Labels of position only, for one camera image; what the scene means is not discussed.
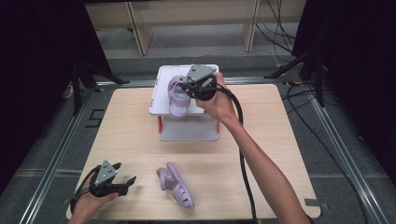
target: person's right hand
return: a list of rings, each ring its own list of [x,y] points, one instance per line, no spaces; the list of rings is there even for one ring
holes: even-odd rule
[[[218,88],[224,87],[227,89],[222,73],[213,73],[218,82]],[[220,121],[223,124],[236,119],[233,110],[233,102],[230,97],[221,91],[217,91],[212,99],[208,101],[196,100],[197,106],[201,107],[212,118]]]

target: gray carpet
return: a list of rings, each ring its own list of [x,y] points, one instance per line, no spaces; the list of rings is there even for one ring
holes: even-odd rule
[[[219,65],[226,77],[262,77],[275,71],[272,57],[199,57],[177,59],[141,59],[141,60],[109,60],[114,74],[128,80],[153,80],[157,76],[158,68],[162,65],[190,64],[190,63],[215,63]],[[283,82],[298,80],[299,67],[289,71],[280,79],[264,80],[263,82],[275,83],[281,96],[286,96],[289,86]],[[98,81],[105,78],[95,77]],[[296,87],[293,93],[305,91],[306,88]],[[58,172],[54,177],[49,191],[40,210],[36,214],[34,223],[66,223],[65,212],[67,204],[64,201],[74,192],[85,160],[90,152],[98,128],[87,127],[94,125],[97,120],[90,120],[92,111],[104,109],[111,99],[114,89],[96,91],[77,126],[73,139],[64,154]],[[328,110],[334,125],[342,135],[354,160],[361,168],[364,176],[372,187],[378,202],[386,212],[390,223],[396,223],[394,204],[396,202],[396,189],[376,161],[370,149],[356,136],[359,132],[350,121],[347,113],[339,105],[336,96],[331,91],[325,91],[325,107]],[[298,112],[303,116],[315,133],[329,148],[338,160],[328,135],[322,127],[310,95],[300,95],[291,98],[298,107]],[[315,218],[316,223],[363,223],[362,211],[358,204],[357,195],[342,176],[337,166],[328,155],[323,145],[305,127],[301,120],[292,111],[287,100],[284,101],[291,127],[294,130],[298,145],[302,152],[304,162],[312,181],[315,193],[322,204],[322,215]],[[29,154],[9,182],[8,188],[0,199],[0,223],[19,223],[30,198],[39,184],[44,170],[61,141],[64,130],[72,118],[73,99],[67,98],[58,111],[54,114],[51,123],[44,130],[45,136],[37,139]],[[105,112],[96,112],[96,117],[103,116]],[[90,223],[127,223],[106,222],[92,220]],[[264,223],[276,223],[275,220],[265,220]]]

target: floor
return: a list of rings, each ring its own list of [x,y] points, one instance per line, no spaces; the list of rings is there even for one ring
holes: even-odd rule
[[[262,25],[260,27],[266,34],[274,37]],[[274,24],[268,24],[268,27],[272,30],[276,28]],[[284,24],[284,28],[290,35],[295,35],[298,23]],[[136,85],[151,85],[161,65],[216,63],[230,83],[250,80],[275,83],[281,96],[286,97],[290,86],[285,85],[285,82],[297,80],[301,68],[298,65],[277,80],[262,78],[275,72],[278,63],[286,64],[294,57],[280,47],[274,47],[258,29],[255,32],[253,51],[245,52],[238,25],[156,28],[146,56],[139,55],[133,34],[127,29],[102,30],[97,31],[97,34],[113,73],[131,80],[132,84]],[[280,36],[276,41],[284,43]],[[111,93],[114,91],[114,88],[106,88],[108,80],[102,77],[96,78],[104,85],[103,88],[90,93],[81,87],[82,95],[87,96],[87,103],[73,129],[70,141],[61,146],[64,143],[64,133],[70,130],[69,124],[74,119],[73,101],[72,98],[67,97],[69,90],[65,90],[64,101],[53,116],[52,122],[44,130],[42,138],[37,139],[1,196],[0,223],[24,223],[24,220],[29,219],[25,215],[26,208],[32,203],[31,199],[41,186],[40,181],[48,171],[49,165],[53,164],[55,155],[59,155],[58,166],[49,179],[49,187],[42,191],[41,201],[37,203],[38,208],[34,210],[35,213],[29,220],[30,223],[67,222],[65,217],[67,200],[74,192],[98,130],[98,127],[91,127],[97,123],[97,120],[92,119],[92,114],[95,118],[103,117]],[[296,86],[291,94],[306,90],[306,86]],[[326,86],[324,97],[326,112],[342,137],[354,163],[360,169],[370,192],[373,193],[379,210],[386,218],[382,223],[396,223],[395,187],[370,149],[359,138],[359,131],[337,101],[331,86]],[[288,111],[291,127],[322,209],[322,215],[315,218],[316,223],[364,223],[358,195],[334,162],[340,163],[342,169],[347,169],[323,127],[314,97],[311,94],[299,94],[290,99],[297,109],[293,109],[286,98],[285,109]],[[308,130],[302,120],[306,120],[313,132]],[[65,148],[64,153],[58,153],[60,147]],[[371,216],[370,206],[373,205],[366,204],[364,209],[368,223],[381,223]],[[126,221],[93,220],[90,223],[126,223]],[[276,223],[276,221],[264,220],[264,223]]]

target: forearm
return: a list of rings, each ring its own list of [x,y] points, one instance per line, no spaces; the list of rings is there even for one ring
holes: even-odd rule
[[[224,122],[242,151],[260,190],[280,223],[308,223],[289,182],[274,162],[256,144],[237,119]]]

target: person's right arm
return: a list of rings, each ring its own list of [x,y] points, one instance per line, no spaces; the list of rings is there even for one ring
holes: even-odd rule
[[[215,73],[214,75],[218,83],[226,88],[222,74]],[[308,224],[309,220],[289,180],[239,122],[230,98],[218,91],[210,101],[197,100],[197,105],[223,123],[230,131],[258,183],[262,195],[273,209],[279,222]]]

